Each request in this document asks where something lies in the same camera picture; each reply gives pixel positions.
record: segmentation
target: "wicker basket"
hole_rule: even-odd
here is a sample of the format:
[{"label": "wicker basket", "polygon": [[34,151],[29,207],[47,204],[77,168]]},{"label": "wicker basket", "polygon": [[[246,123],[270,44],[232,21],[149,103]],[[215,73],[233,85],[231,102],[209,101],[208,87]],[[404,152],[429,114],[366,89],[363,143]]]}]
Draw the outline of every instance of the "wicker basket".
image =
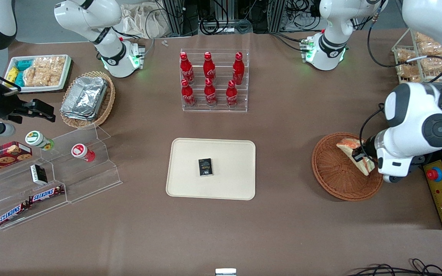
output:
[{"label": "wicker basket", "polygon": [[383,176],[375,168],[363,175],[336,144],[344,138],[359,137],[352,133],[333,133],[322,138],[312,154],[312,168],[316,179],[330,194],[347,201],[360,201],[374,196],[383,183]]},{"label": "wicker basket", "polygon": [[[110,115],[110,111],[112,111],[112,105],[114,105],[115,100],[115,87],[112,83],[112,80],[110,77],[102,72],[88,72],[82,74],[80,77],[101,77],[102,79],[107,81],[107,90],[105,91],[105,97],[103,99],[102,105],[100,106],[100,110],[98,111],[98,117],[94,121],[85,121],[85,120],[77,120],[77,119],[71,119],[66,116],[64,116],[61,113],[61,117],[63,118],[63,121],[70,127],[75,128],[82,128],[86,127],[89,124],[95,123],[95,125],[99,126],[105,122],[107,117]],[[72,85],[76,82],[77,78],[73,80],[73,82],[68,86],[68,89],[66,90],[66,94],[63,98],[63,103],[66,100],[67,96],[69,95],[69,91],[71,90]]]}]

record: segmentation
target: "jar lid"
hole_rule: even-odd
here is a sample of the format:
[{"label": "jar lid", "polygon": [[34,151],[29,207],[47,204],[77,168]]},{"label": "jar lid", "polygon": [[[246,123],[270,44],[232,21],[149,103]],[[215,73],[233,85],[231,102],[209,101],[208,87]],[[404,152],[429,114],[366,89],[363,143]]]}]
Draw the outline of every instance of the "jar lid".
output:
[{"label": "jar lid", "polygon": [[76,158],[82,158],[84,157],[88,152],[88,149],[83,144],[76,144],[71,149],[71,154]]},{"label": "jar lid", "polygon": [[43,140],[44,140],[44,136],[42,135],[42,133],[40,133],[40,131],[36,131],[36,130],[30,131],[25,136],[25,142],[31,146],[38,145],[38,144],[42,143]]}]

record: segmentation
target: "cookie box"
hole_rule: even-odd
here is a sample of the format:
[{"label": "cookie box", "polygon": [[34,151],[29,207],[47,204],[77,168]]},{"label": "cookie box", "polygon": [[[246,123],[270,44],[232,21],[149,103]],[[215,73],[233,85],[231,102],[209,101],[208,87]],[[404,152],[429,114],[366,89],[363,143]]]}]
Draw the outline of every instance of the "cookie box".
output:
[{"label": "cookie box", "polygon": [[13,141],[0,146],[0,169],[32,157],[32,149]]}]

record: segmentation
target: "acrylic bottle rack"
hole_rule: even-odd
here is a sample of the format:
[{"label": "acrylic bottle rack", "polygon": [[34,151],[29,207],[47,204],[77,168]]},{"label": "acrylic bottle rack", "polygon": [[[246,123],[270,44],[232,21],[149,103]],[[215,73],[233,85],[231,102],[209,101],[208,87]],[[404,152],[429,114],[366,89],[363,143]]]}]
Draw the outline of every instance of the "acrylic bottle rack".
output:
[{"label": "acrylic bottle rack", "polygon": [[[57,208],[72,204],[122,183],[116,165],[109,159],[104,140],[110,138],[102,128],[91,124],[62,136],[53,138],[54,147],[49,151],[32,148],[32,159],[16,163],[0,172],[0,216],[29,196],[63,185],[65,193],[37,201],[28,210],[14,216],[0,226],[9,229],[37,218]],[[95,159],[86,162],[71,155],[77,143],[85,144],[95,152]],[[32,181],[30,166],[42,166],[48,184],[40,186]]]},{"label": "acrylic bottle rack", "polygon": [[[250,55],[248,49],[181,49],[181,52],[186,52],[189,61],[192,63],[194,73],[194,83],[191,84],[195,101],[197,104],[189,108],[182,101],[182,109],[186,112],[247,112],[249,107],[249,65]],[[204,77],[204,53],[211,52],[212,61],[216,65],[216,98],[218,104],[215,107],[209,107],[204,95],[205,77]],[[234,109],[229,109],[226,104],[226,89],[228,88],[228,81],[233,79],[233,63],[235,62],[236,52],[242,52],[243,63],[245,65],[243,82],[237,85],[238,90],[237,101],[238,105]],[[183,79],[182,71],[180,72],[180,80]]]}]

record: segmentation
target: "brown table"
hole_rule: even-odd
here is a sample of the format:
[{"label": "brown table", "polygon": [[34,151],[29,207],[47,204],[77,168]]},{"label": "brown table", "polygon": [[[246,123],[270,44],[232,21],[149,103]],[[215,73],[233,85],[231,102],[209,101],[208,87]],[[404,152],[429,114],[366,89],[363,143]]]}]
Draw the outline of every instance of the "brown table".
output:
[{"label": "brown table", "polygon": [[[404,30],[376,31],[373,52],[389,49]],[[394,69],[375,65],[366,33],[349,41],[330,72],[269,35],[220,35],[156,41],[144,70],[114,79],[117,98],[103,128],[124,184],[7,231],[0,231],[0,275],[345,275],[373,263],[410,268],[417,257],[442,267],[442,230],[421,171],[385,183],[372,199],[340,201],[315,180],[314,145],[336,131],[358,133],[397,84]],[[247,114],[184,113],[181,48],[249,48]],[[16,43],[10,56],[69,54],[72,78],[104,70],[91,43]],[[63,94],[36,96],[58,107]],[[22,96],[30,100],[33,96]],[[383,117],[365,136],[386,127]],[[30,130],[58,136],[72,128],[23,119]],[[252,140],[257,146],[256,196],[251,201],[188,199],[165,192],[171,142],[178,137]]]}]

